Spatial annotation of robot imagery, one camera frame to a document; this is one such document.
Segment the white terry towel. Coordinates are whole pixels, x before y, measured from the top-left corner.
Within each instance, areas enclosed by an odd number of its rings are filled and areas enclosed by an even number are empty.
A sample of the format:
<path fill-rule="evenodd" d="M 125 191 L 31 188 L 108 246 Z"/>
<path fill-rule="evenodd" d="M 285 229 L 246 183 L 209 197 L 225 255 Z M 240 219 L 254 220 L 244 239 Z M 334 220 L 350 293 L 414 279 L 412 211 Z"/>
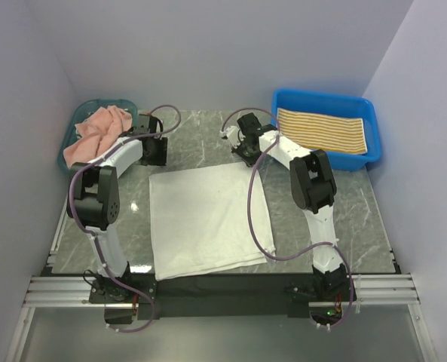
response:
<path fill-rule="evenodd" d="M 157 281 L 259 265 L 246 201 L 252 170 L 243 162 L 153 174 L 149 177 L 151 243 Z M 276 247 L 258 174 L 251 214 L 258 242 Z"/>

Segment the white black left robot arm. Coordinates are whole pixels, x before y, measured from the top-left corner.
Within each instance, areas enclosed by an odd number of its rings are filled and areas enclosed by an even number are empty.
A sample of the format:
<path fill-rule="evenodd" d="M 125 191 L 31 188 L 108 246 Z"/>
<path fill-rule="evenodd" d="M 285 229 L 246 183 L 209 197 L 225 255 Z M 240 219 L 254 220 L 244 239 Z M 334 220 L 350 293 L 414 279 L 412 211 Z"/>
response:
<path fill-rule="evenodd" d="M 70 182 L 67 214 L 90 240 L 97 259 L 97 274 L 110 279 L 106 292 L 117 303 L 127 302 L 133 283 L 123 278 L 129 262 L 118 239 L 115 221 L 120 213 L 119 177 L 133 164 L 164 166 L 168 139 L 161 136 L 163 122 L 144 114 L 143 124 L 132 126 L 111 147 L 90 161 L 78 161 L 70 168 L 76 180 Z"/>

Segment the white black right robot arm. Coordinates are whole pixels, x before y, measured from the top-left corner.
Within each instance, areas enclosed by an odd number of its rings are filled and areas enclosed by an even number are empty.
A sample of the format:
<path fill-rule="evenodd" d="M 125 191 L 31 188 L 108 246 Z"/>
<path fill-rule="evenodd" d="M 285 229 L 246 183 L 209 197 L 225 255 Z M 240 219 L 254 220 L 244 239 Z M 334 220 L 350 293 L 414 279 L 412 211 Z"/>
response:
<path fill-rule="evenodd" d="M 285 137 L 278 126 L 262 125 L 254 113 L 242 115 L 236 126 L 222 125 L 220 137 L 231 144 L 246 166 L 252 168 L 246 201 L 250 234 L 257 248 L 275 261 L 288 261 L 313 251 L 314 292 L 330 301 L 340 292 L 348 277 L 348 267 L 338 249 L 333 221 L 337 186 L 325 151 L 310 150 Z M 253 228 L 251 206 L 253 185 L 260 162 L 269 156 L 289 171 L 291 195 L 307 220 L 311 246 L 294 256 L 274 256 L 258 242 Z"/>

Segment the pink terry towel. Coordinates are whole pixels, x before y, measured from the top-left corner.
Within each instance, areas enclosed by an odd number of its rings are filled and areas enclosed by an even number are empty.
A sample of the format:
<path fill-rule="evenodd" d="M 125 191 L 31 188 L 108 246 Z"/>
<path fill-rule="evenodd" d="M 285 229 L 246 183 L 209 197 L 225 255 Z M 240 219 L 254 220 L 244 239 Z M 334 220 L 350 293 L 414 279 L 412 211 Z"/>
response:
<path fill-rule="evenodd" d="M 75 125 L 80 138 L 63 150 L 66 166 L 87 163 L 109 150 L 119 136 L 132 127 L 133 117 L 129 112 L 111 105 L 99 107 L 91 116 Z"/>

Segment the yellow white striped towel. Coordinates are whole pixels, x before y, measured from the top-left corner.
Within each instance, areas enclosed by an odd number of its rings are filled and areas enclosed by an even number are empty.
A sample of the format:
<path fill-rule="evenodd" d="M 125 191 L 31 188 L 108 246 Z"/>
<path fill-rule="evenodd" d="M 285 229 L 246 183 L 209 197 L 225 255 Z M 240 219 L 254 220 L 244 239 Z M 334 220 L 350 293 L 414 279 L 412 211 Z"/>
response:
<path fill-rule="evenodd" d="M 307 149 L 350 155 L 368 151 L 362 118 L 342 118 L 310 112 L 277 109 L 282 134 Z"/>

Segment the teal plastic laundry basket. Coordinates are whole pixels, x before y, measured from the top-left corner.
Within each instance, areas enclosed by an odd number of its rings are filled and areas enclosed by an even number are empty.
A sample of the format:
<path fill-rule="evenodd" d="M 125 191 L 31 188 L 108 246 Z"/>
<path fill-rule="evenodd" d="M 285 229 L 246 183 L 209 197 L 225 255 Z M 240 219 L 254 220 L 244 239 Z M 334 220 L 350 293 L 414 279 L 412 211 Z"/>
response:
<path fill-rule="evenodd" d="M 72 114 L 69 126 L 66 129 L 66 133 L 65 136 L 63 137 L 63 141 L 61 143 L 60 150 L 57 156 L 57 165 L 59 169 L 63 172 L 63 174 L 67 175 L 69 173 L 69 169 L 66 165 L 63 151 L 78 140 L 75 125 L 85 121 L 100 107 L 107 108 L 108 106 L 117 106 L 118 108 L 123 109 L 124 111 L 130 113 L 131 116 L 133 117 L 133 120 L 137 119 L 138 107 L 134 102 L 129 100 L 94 99 L 82 103 L 80 106 L 77 107 L 77 109 Z"/>

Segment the blue plastic bin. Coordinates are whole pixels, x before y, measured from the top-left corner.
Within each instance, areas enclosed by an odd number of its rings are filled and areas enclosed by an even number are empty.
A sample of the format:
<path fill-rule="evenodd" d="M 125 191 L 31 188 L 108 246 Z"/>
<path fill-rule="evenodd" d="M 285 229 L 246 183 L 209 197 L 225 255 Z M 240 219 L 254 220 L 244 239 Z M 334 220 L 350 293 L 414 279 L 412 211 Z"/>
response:
<path fill-rule="evenodd" d="M 326 151 L 336 170 L 357 171 L 381 158 L 375 108 L 365 98 L 281 88 L 271 109 L 284 136 Z"/>

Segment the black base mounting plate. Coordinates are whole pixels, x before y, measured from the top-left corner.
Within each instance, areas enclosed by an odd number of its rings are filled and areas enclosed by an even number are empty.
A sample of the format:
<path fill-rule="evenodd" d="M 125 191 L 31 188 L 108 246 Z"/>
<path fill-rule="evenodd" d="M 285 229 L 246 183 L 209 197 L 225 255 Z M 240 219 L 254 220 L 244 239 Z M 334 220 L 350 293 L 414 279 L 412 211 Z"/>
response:
<path fill-rule="evenodd" d="M 137 317 L 157 318 L 286 315 L 307 318 L 310 304 L 355 301 L 347 275 L 310 273 L 208 274 L 156 281 L 153 274 L 134 274 L 129 285 L 144 292 Z"/>

